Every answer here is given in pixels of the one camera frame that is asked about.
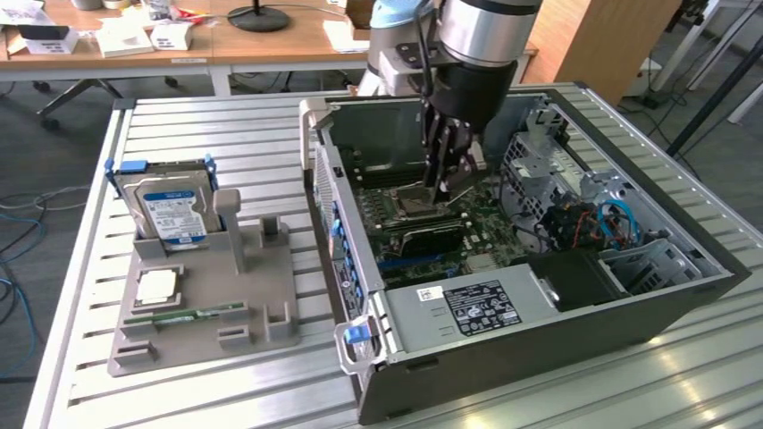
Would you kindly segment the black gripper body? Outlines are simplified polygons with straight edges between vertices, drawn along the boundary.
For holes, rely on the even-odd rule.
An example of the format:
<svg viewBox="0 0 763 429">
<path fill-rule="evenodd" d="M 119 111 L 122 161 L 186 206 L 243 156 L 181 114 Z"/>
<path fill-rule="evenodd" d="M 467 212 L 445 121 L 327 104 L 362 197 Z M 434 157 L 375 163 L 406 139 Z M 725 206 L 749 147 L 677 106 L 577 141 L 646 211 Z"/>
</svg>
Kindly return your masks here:
<svg viewBox="0 0 763 429">
<path fill-rule="evenodd" d="M 502 67 L 450 63 L 437 68 L 429 96 L 434 109 L 474 130 L 485 130 L 499 112 L 518 69 L 513 61 Z"/>
</svg>

